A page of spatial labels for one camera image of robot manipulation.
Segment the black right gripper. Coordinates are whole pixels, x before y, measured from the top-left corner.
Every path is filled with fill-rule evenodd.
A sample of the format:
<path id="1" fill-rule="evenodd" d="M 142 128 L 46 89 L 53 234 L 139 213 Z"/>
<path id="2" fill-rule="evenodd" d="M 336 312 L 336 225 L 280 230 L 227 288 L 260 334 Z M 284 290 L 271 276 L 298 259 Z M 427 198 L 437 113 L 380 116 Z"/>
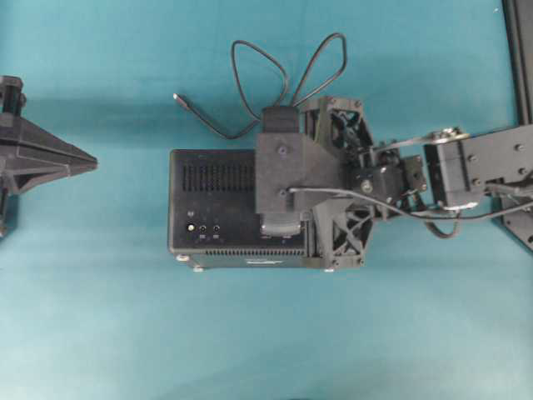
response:
<path id="1" fill-rule="evenodd" d="M 324 271 L 359 268 L 365 262 L 374 218 L 412 213 L 423 208 L 427 189 L 420 155 L 402 157 L 397 149 L 370 152 L 373 137 L 361 100 L 323 96 L 300 106 L 304 132 L 329 153 L 345 155 L 348 189 L 394 208 L 357 198 L 333 198 L 312 209 L 306 226 L 306 267 Z"/>

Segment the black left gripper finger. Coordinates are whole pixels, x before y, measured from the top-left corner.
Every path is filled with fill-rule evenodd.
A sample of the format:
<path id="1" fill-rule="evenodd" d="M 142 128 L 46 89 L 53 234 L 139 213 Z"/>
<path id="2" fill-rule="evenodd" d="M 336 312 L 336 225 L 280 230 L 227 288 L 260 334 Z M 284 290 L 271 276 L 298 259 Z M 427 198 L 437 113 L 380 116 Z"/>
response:
<path id="1" fill-rule="evenodd" d="M 27 98 L 19 77 L 1 76 L 1 236 L 11 196 L 97 169 L 98 161 L 22 117 Z"/>

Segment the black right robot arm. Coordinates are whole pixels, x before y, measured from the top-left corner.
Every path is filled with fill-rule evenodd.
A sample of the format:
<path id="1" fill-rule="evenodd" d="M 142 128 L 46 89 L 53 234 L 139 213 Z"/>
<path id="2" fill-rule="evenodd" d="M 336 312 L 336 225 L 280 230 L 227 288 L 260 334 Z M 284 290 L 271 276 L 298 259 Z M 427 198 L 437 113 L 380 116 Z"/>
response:
<path id="1" fill-rule="evenodd" d="M 339 183 L 292 189 L 311 199 L 305 267 L 360 267 L 376 223 L 398 217 L 453 238 L 485 198 L 496 201 L 487 219 L 500 219 L 522 242 L 531 241 L 531 126 L 473 137 L 455 127 L 431 132 L 410 140 L 424 149 L 410 157 L 402 157 L 400 142 L 375 145 L 364 127 L 343 128 L 331 140 L 341 150 Z"/>

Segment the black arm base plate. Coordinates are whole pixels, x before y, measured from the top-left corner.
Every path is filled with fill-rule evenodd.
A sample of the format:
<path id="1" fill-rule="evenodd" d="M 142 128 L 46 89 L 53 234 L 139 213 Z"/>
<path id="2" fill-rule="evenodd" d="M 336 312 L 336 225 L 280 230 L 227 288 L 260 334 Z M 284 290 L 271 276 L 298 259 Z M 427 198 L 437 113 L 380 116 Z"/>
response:
<path id="1" fill-rule="evenodd" d="M 532 201 L 532 183 L 489 185 L 491 194 L 497 198 L 496 203 L 501 211 L 524 205 Z M 532 250 L 532 206 L 509 212 L 501 217 L 503 226 L 509 233 L 520 240 L 530 251 Z"/>

